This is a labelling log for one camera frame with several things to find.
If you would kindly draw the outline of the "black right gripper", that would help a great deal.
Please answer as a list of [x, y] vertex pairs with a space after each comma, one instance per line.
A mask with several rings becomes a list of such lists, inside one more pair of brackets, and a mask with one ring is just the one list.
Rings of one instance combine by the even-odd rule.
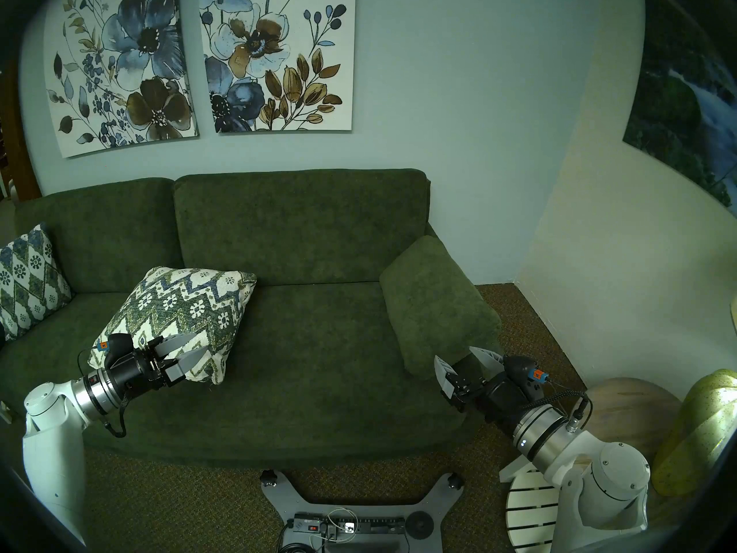
[[435, 355], [434, 370], [442, 394], [460, 412], [468, 405], [475, 407], [487, 423], [494, 423], [512, 438], [529, 405], [540, 399], [540, 387], [530, 379], [530, 372], [539, 369], [538, 363], [531, 358], [504, 358], [476, 346], [469, 350], [486, 371], [499, 373], [489, 380], [469, 380]]

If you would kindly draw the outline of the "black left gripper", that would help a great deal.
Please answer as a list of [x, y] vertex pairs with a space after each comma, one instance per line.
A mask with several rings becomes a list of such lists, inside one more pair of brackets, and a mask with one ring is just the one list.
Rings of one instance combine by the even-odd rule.
[[184, 380], [207, 349], [193, 349], [172, 359], [167, 356], [194, 338], [194, 333], [158, 336], [143, 347], [135, 347], [131, 338], [108, 338], [107, 377], [118, 397], [133, 400]]

